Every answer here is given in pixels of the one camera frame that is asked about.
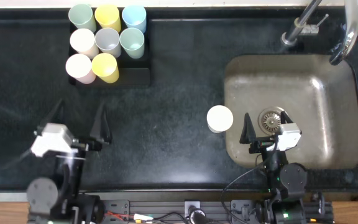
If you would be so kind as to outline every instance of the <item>faucet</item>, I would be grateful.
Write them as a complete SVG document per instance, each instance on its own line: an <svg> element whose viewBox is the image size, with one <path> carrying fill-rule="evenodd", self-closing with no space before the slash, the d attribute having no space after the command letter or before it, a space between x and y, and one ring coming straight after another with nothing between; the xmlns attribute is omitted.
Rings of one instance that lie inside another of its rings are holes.
<svg viewBox="0 0 358 224"><path fill-rule="evenodd" d="M310 15L316 10L322 0L312 0L299 18L293 21L291 29L283 33L281 41L286 46L295 45L297 37L301 34ZM332 54L329 59L331 65L339 64L352 50L358 35L358 4L357 0L345 0L346 11L346 34L341 46Z"/></svg>

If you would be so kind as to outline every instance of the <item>sink drain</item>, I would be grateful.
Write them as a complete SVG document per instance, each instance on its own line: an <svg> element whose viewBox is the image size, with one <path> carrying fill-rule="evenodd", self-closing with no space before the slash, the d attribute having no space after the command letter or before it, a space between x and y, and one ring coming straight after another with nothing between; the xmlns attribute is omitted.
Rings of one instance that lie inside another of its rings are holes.
<svg viewBox="0 0 358 224"><path fill-rule="evenodd" d="M259 127L265 134L272 135L279 130L281 125L280 115L282 111L284 111L282 108L273 106L264 109L259 114Z"/></svg>

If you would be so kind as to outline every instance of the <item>white wall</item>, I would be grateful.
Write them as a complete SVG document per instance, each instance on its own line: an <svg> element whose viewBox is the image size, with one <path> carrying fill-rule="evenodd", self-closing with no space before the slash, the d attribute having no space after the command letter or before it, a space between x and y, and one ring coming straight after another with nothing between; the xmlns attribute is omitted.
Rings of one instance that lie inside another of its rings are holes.
<svg viewBox="0 0 358 224"><path fill-rule="evenodd" d="M118 7L140 4L147 7L205 6L306 6L311 0L0 0L0 8L71 7L78 3L97 7L113 3ZM344 0L323 0L320 6L343 6Z"/></svg>

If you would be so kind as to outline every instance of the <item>stainless steel sink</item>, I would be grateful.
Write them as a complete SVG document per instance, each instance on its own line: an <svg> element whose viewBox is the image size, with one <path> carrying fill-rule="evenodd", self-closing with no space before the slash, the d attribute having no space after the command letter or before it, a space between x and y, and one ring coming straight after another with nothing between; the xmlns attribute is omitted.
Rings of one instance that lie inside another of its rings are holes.
<svg viewBox="0 0 358 224"><path fill-rule="evenodd" d="M244 114L257 136L275 132L285 110L302 130L289 162L307 168L347 169L358 164L358 102L351 67L332 66L327 55L244 55L226 67L225 105L234 123L226 149L237 164L255 166L256 154L239 143Z"/></svg>

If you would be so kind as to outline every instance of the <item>wooden surface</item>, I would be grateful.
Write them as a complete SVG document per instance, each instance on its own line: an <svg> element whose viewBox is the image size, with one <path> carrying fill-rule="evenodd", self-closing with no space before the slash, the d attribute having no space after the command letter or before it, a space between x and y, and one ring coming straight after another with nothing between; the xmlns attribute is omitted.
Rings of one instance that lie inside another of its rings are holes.
<svg viewBox="0 0 358 224"><path fill-rule="evenodd" d="M0 224L25 224L27 203L0 202ZM335 224L358 224L358 202L333 202Z"/></svg>

